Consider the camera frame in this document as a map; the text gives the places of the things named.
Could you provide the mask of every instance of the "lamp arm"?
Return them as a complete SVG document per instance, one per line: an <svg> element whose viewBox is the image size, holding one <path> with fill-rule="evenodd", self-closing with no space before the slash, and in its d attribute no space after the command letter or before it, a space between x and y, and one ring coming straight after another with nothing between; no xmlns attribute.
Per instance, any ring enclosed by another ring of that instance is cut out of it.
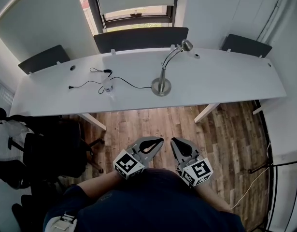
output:
<svg viewBox="0 0 297 232"><path fill-rule="evenodd" d="M167 63L166 63L166 65L162 65L162 68L163 69L166 69L166 67L167 67L167 65L168 65L168 63L170 62L170 60L175 56L175 55L177 55L178 53L180 53L181 51L179 51L179 52L176 52L175 54L173 54L171 57L170 57L170 59L167 61Z"/></svg>
<svg viewBox="0 0 297 232"><path fill-rule="evenodd" d="M167 59L168 59L168 57L173 53L173 52L175 52L176 50L180 50L180 52L182 51L182 49L180 48L180 46L179 45L177 45L177 47L173 50L173 51L171 51L170 53L169 53L169 55L166 57L166 59L163 61L163 64L162 65L164 65L164 63L167 61Z"/></svg>

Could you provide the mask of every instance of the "window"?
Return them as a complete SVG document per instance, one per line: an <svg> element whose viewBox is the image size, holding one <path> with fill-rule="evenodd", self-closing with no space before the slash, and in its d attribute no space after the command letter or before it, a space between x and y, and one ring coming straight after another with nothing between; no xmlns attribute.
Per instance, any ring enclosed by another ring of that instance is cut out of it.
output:
<svg viewBox="0 0 297 232"><path fill-rule="evenodd" d="M172 5L155 5L113 11L115 8L121 8L121 6L116 6L102 14L99 0L80 0L80 2L93 35L123 29L174 26L177 5L177 0L174 0L174 5L172 0Z"/></svg>

